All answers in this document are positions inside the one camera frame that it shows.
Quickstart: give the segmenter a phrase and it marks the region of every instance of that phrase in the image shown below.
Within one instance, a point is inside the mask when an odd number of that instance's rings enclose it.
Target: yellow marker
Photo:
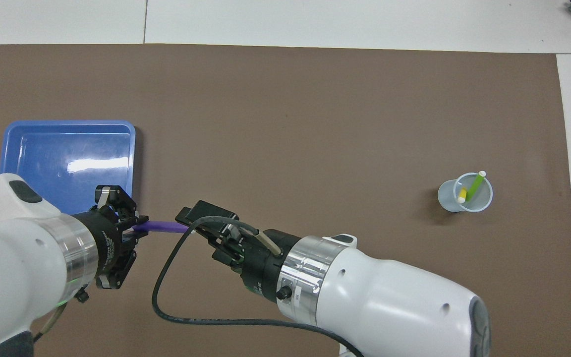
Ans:
[[[468,191],[466,190],[466,187],[462,187],[462,190],[460,190],[460,192],[459,192],[459,197],[457,198],[457,203],[462,204],[462,203],[466,202],[466,193],[467,192]]]

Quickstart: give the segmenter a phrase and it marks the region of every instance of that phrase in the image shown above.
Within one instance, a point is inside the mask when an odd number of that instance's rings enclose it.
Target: marker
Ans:
[[[457,198],[457,203],[462,204],[466,202],[466,187],[462,187],[462,190],[459,192],[459,197]]]
[[[468,190],[468,193],[466,194],[466,200],[467,201],[470,201],[471,199],[473,199],[473,196],[475,195],[477,190],[480,188],[480,185],[482,184],[483,179],[485,177],[486,177],[485,171],[480,171],[477,173],[477,177],[475,177],[475,181],[473,181],[471,188]]]

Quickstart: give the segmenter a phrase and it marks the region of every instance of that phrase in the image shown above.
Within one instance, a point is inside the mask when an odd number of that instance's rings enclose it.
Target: black knob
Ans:
[[[290,298],[292,296],[292,289],[290,287],[281,287],[277,292],[277,298],[279,300],[284,300],[286,298]]]

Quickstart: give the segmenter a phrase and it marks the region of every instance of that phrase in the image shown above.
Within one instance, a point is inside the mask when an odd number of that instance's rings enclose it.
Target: blue plastic tray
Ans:
[[[124,120],[28,120],[4,134],[0,174],[18,174],[62,212],[95,205],[97,185],[131,195],[136,129]]]

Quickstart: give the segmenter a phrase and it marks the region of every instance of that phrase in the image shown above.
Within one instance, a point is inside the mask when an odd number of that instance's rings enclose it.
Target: green marker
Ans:
[[[477,177],[475,177],[475,181],[473,181],[471,188],[468,189],[468,193],[466,194],[466,201],[467,202],[470,201],[471,199],[473,199],[473,196],[475,195],[477,190],[480,188],[480,185],[482,184],[483,179],[485,177],[486,177],[485,171],[480,171],[477,173]]]

